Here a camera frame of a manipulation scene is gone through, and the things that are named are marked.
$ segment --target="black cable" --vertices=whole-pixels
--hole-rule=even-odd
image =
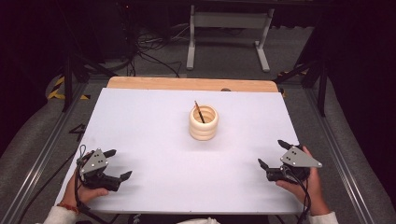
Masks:
[[[280,221],[280,223],[285,224],[285,222],[279,215],[275,215],[275,217],[277,217],[277,219]]]
[[[126,67],[126,66],[128,66],[128,64],[131,62],[131,58],[129,58],[126,62],[124,62],[124,63],[121,63],[121,64],[119,64],[119,65],[116,65],[116,66],[114,66],[114,67],[106,67],[106,69],[107,70],[109,70],[109,71],[111,71],[111,72],[115,72],[115,71],[119,71],[119,70],[121,70],[122,68],[124,68],[124,67]],[[85,68],[89,73],[91,73],[91,74],[102,74],[101,72],[99,72],[98,70],[96,70],[96,69],[91,69],[91,68]]]
[[[178,40],[180,40],[181,35],[183,35],[183,33],[188,30],[190,26],[185,27],[182,31],[180,31],[177,35],[170,37],[170,39],[164,39],[162,37],[156,37],[155,35],[153,37],[150,38],[141,38],[141,36],[147,36],[147,35],[151,35],[151,33],[147,32],[145,34],[141,34],[138,38],[137,38],[137,42],[136,45],[138,46],[139,49],[144,49],[145,51],[148,50],[159,50],[162,49],[164,47],[166,47],[167,45],[169,45],[170,43],[173,42],[177,42]],[[148,44],[150,43],[149,46],[142,46],[141,44]]]
[[[126,66],[126,76],[129,77],[129,64]]]
[[[131,65],[132,70],[131,70],[131,72],[128,72],[128,70],[127,70],[126,76],[127,76],[127,77],[130,77],[131,74],[133,73],[133,74],[134,74],[134,77],[135,77],[135,76],[136,76],[136,70],[134,69],[134,58],[133,58],[132,61],[130,62],[130,65]]]
[[[64,168],[64,166],[72,159],[72,157],[76,154],[76,152],[73,152],[64,163],[58,168],[58,170],[55,171],[55,173],[47,180],[47,182],[38,190],[38,192],[33,196],[33,198],[30,200],[30,202],[26,205],[26,207],[23,209],[23,212],[21,214],[20,220],[18,223],[21,223],[23,220],[23,217],[26,215],[27,210],[29,207],[32,205],[32,203],[35,201],[35,199],[38,197],[38,195],[43,191],[43,189],[48,185],[48,183]]]
[[[176,74],[176,77],[180,77],[180,76],[178,75],[178,72],[177,72],[175,69],[173,69],[171,66],[169,66],[168,64],[163,63],[163,62],[161,62],[160,60],[158,60],[158,59],[156,59],[156,58],[154,58],[154,57],[151,57],[151,56],[149,56],[147,53],[144,53],[144,52],[138,52],[137,54],[138,54],[140,57],[142,57],[141,54],[143,54],[143,55],[145,55],[145,56],[148,56],[150,59],[153,59],[153,60],[157,61],[158,63],[161,63],[161,64],[165,65],[166,67],[168,67],[170,70],[172,70],[172,71]]]
[[[85,160],[87,160],[89,157],[90,157],[90,154],[88,154],[88,155],[86,155],[86,156],[84,156],[82,158],[80,157],[78,159],[78,166],[77,166],[76,171],[75,171],[76,172],[76,176],[75,176],[75,199],[76,199],[76,203],[77,203],[77,208],[78,208],[78,211],[80,213],[86,215],[87,217],[91,217],[91,218],[95,219],[96,221],[98,221],[101,224],[111,224],[117,219],[117,217],[120,214],[116,214],[110,222],[106,222],[106,221],[102,220],[101,218],[99,218],[99,216],[95,215],[94,213],[91,213],[90,212],[90,208],[86,204],[84,204],[78,197],[78,177],[79,177],[79,172],[80,172],[82,163]]]
[[[284,166],[284,169],[286,169],[286,171],[289,171],[289,174],[297,181],[297,183],[300,185],[300,187],[303,189],[303,191],[305,193],[304,209],[303,209],[303,212],[300,214],[300,217],[297,221],[298,224],[301,224],[305,220],[308,211],[311,209],[311,197],[309,196],[308,189],[304,186],[303,182],[301,182],[301,180],[299,178],[297,178],[297,176],[294,174],[294,172],[287,166]],[[306,207],[305,207],[305,200],[308,201],[308,205]]]
[[[107,70],[105,67],[103,67],[102,65],[95,63],[93,61],[91,61],[91,59],[84,57],[83,55],[74,54],[75,57],[79,58],[80,61],[88,64],[89,66],[93,67],[94,69],[96,69],[97,71],[99,71],[102,74],[107,75],[108,77],[117,77],[118,75],[113,73],[112,71]]]
[[[148,62],[151,62],[151,63],[158,63],[158,62],[151,61],[151,60],[149,60],[149,59],[147,59],[147,58],[144,58],[144,57],[142,57],[141,55],[140,55],[140,57],[141,57],[143,60],[145,60],[145,61],[148,61]],[[177,69],[177,74],[178,74],[178,72],[180,71],[180,67],[181,67],[181,65],[182,65],[183,63],[182,63],[182,62],[173,62],[173,63],[166,63],[166,64],[174,64],[174,63],[178,63],[178,69]]]

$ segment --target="metal stand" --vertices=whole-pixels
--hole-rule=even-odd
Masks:
[[[326,84],[327,84],[327,73],[328,69],[326,67],[326,62],[324,60],[321,61],[313,61],[310,63],[306,63],[300,65],[287,74],[284,74],[281,77],[277,77],[273,81],[276,84],[280,84],[281,82],[298,75],[299,73],[309,69],[306,73],[306,76],[301,81],[303,88],[312,88],[315,85],[315,82],[319,80],[319,90],[318,90],[318,110],[322,117],[325,117],[324,113],[324,100],[326,96]]]
[[[260,41],[255,41],[255,48],[262,65],[263,72],[269,72],[265,53],[263,50],[265,38],[271,25],[274,10],[269,9],[268,13],[251,14],[251,13],[223,13],[223,12],[195,12],[194,6],[191,6],[190,16],[190,44],[187,55],[187,70],[194,67],[195,56],[195,27],[226,27],[226,28],[247,28],[262,29]]]
[[[90,67],[107,75],[108,77],[117,76],[117,74],[114,74],[100,64],[95,63],[80,54],[69,53],[64,60],[64,109],[62,112],[65,112],[73,102],[73,74],[80,83],[88,82],[90,79],[84,64],[88,64]]]

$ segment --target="white tabletop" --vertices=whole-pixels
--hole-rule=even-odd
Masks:
[[[194,101],[219,113],[209,141],[189,134]],[[80,144],[117,150],[105,174],[133,173],[119,191],[89,207],[108,213],[300,213],[294,196],[269,182],[257,162],[282,164],[286,150],[278,139],[298,144],[278,92],[102,89]],[[66,180],[75,167],[73,162]]]

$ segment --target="gray carpet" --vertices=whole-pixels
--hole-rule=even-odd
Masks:
[[[170,43],[159,50],[150,50],[147,53],[164,63],[170,64],[174,69],[182,62],[179,73],[182,77],[205,77],[205,78],[234,78],[234,79],[273,79],[281,71],[288,71],[293,66],[301,52],[306,39],[312,29],[271,29],[264,45],[271,72],[263,73],[256,51],[253,48],[256,31],[246,30],[241,35],[229,35],[219,30],[203,30],[196,36],[196,52],[194,70],[187,71],[185,68],[188,41],[180,39]],[[119,63],[113,61],[106,66]],[[162,64],[150,63],[136,57],[134,60],[135,70],[139,76],[164,76],[172,77],[172,71]],[[118,72],[126,75],[126,69]],[[100,90],[106,86],[107,80],[92,76],[85,86],[84,94],[89,94],[90,100],[78,100],[75,108],[71,111],[70,118],[59,134],[59,140],[54,145],[53,153],[45,169],[35,184],[35,194],[59,165],[78,147],[78,135],[68,133],[80,123],[88,124],[94,105]],[[303,90],[298,85],[299,77],[294,77],[287,84],[281,85],[286,90],[285,103],[290,112],[290,118],[300,142],[307,145],[313,155],[324,164],[320,170],[323,182],[324,196],[330,208],[336,212],[340,223],[355,224],[361,220],[352,203],[343,179],[339,175],[325,132],[319,125],[316,111],[313,109]],[[56,78],[49,84],[49,90],[54,85]],[[356,179],[361,190],[361,196],[366,202],[375,223],[396,223],[396,215],[389,197],[382,189],[375,174],[368,165],[359,144],[350,131],[343,116],[337,99],[332,90],[331,83],[326,96],[326,120],[329,122],[333,135],[342,149],[351,173]],[[7,151],[0,159],[0,218],[10,207],[15,195],[18,193],[30,168],[34,165],[41,149],[46,145],[53,127],[61,116],[63,100],[50,99],[49,102],[34,114],[20,129]],[[55,198],[61,187],[63,177],[69,163],[49,183],[44,191],[35,199],[22,223],[42,222],[50,207],[55,203]],[[112,215],[101,215],[107,220]],[[128,216],[121,215],[116,223],[126,223]],[[295,223],[294,216],[282,216],[286,223]],[[270,223],[279,221],[270,216]]]

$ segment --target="dark background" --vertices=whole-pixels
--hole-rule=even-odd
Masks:
[[[392,73],[396,58],[396,32],[393,31],[396,27],[393,9],[396,7],[391,1],[344,2],[347,8],[325,12],[279,9],[273,25],[316,26],[301,63],[322,58],[328,60],[329,77],[347,122],[396,204],[396,192],[392,190],[396,176],[393,167],[396,156],[396,93],[393,88],[396,78]],[[118,9],[111,6],[106,3],[95,6],[92,1],[2,1],[0,155],[23,123],[47,102],[45,90],[62,71],[65,42],[69,41],[97,62],[130,52],[125,50],[129,45],[120,41],[126,36],[125,24],[120,22]],[[158,15],[167,18],[161,20],[160,27],[163,23],[171,26],[188,22],[185,20],[189,16],[189,7],[183,6],[188,13],[178,16],[172,13],[180,10],[175,7],[155,7],[162,13],[154,15],[145,14],[143,9],[137,10],[138,17],[134,19],[154,28],[158,26]],[[107,23],[97,17],[104,13]],[[292,19],[295,18],[291,16],[293,13],[300,15],[300,19]],[[158,32],[169,35],[166,29]]]

